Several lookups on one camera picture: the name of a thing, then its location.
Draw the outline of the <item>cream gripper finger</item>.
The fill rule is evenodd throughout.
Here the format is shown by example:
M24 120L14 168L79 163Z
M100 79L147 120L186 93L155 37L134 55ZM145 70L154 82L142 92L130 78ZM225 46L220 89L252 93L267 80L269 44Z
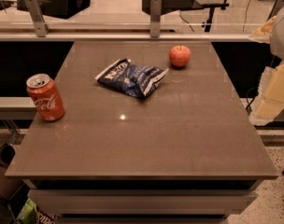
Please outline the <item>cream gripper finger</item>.
M284 108L284 61L276 68L266 67L261 75L258 95L252 104L249 121L263 126L273 121Z
M271 19L267 20L261 27L256 29L248 37L248 39L253 42L269 44L270 35L271 35L271 31L272 31L272 27L273 27L275 19L276 19L276 16L273 16Z

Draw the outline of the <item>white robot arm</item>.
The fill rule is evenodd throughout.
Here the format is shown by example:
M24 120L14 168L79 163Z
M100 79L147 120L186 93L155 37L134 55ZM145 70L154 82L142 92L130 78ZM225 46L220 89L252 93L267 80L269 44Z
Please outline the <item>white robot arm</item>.
M276 68L264 68L254 98L249 121L263 126L273 121L284 109L284 6L271 19L256 29L250 36L251 41L270 45L270 51L281 62Z

